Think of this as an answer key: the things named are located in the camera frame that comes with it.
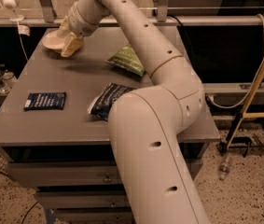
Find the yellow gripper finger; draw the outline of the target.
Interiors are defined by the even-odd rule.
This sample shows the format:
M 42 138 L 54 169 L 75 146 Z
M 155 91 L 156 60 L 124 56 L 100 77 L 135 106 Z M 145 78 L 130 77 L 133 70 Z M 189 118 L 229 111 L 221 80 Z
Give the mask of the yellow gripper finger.
M 57 30 L 57 36 L 59 38 L 66 38 L 70 34 L 69 25 L 68 25 L 68 17 L 65 16 L 63 21 L 61 22 L 60 27 Z
M 75 34 L 70 33 L 64 39 L 64 45 L 62 48 L 61 55 L 63 57 L 70 57 L 83 45 L 84 41 L 82 38 L 79 38 Z

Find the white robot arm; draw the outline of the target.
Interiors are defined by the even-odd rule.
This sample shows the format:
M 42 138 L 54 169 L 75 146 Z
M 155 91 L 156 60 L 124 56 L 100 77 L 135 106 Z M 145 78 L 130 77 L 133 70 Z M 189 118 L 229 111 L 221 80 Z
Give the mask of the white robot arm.
M 191 64 L 132 0 L 78 0 L 58 34 L 71 56 L 112 15 L 151 86 L 120 96 L 108 116 L 110 143 L 136 224 L 211 224 L 177 141 L 205 107 Z

